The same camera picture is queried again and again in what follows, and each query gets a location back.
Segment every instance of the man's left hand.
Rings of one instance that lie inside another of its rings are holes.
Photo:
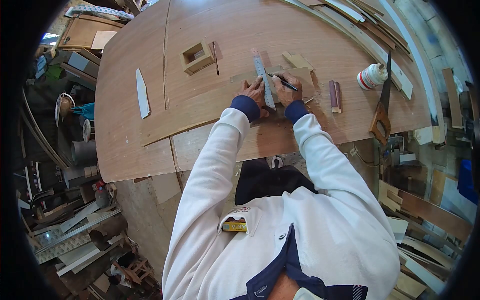
[[[266,106],[265,103],[265,82],[263,82],[263,77],[258,76],[257,79],[250,85],[246,80],[241,82],[241,90],[239,93],[236,93],[235,96],[248,96],[252,98],[260,109],[260,118],[268,117],[270,113],[263,109],[262,107]]]

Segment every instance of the white glue bottle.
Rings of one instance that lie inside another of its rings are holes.
[[[370,65],[357,75],[357,81],[364,90],[374,89],[385,82],[388,78],[387,68],[381,63]]]

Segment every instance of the concrete floor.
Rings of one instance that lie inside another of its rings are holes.
[[[364,160],[373,161],[372,140],[355,142],[355,146]],[[343,153],[349,152],[352,148],[353,143],[339,146]],[[295,166],[308,177],[305,159],[301,157],[299,152],[280,155],[280,157],[285,165]],[[370,189],[373,190],[377,168],[366,166],[358,157],[352,157],[350,154],[348,159],[357,172],[365,179]],[[267,161],[271,164],[272,158],[268,157]],[[235,190],[240,177],[241,167],[241,162],[235,165],[233,171],[234,186],[227,198],[224,213],[234,206]],[[190,173],[191,171],[180,173],[181,187],[185,186]],[[139,254],[148,259],[155,269],[155,278],[161,282],[181,193],[162,204],[158,204],[151,179],[143,180],[137,184],[133,183],[133,180],[120,181],[115,184],[118,189],[117,201],[129,223],[128,236],[138,243]]]

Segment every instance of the black pants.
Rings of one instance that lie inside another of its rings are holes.
[[[128,268],[131,263],[135,260],[135,254],[133,252],[128,252],[125,255],[123,255],[121,258],[119,258],[119,265]]]
[[[301,186],[318,194],[315,185],[294,166],[271,169],[266,158],[247,160],[241,168],[235,205],[244,205],[256,198],[281,196],[283,192],[292,193]]]

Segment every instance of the pen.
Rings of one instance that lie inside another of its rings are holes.
[[[291,89],[294,90],[294,91],[298,91],[298,89],[297,89],[296,87],[294,87],[293,85],[289,84],[289,83],[286,82],[285,80],[283,80],[283,79],[281,79],[281,78],[280,78],[280,80],[282,81],[282,84],[283,84],[284,86],[289,87],[289,88],[291,88]]]

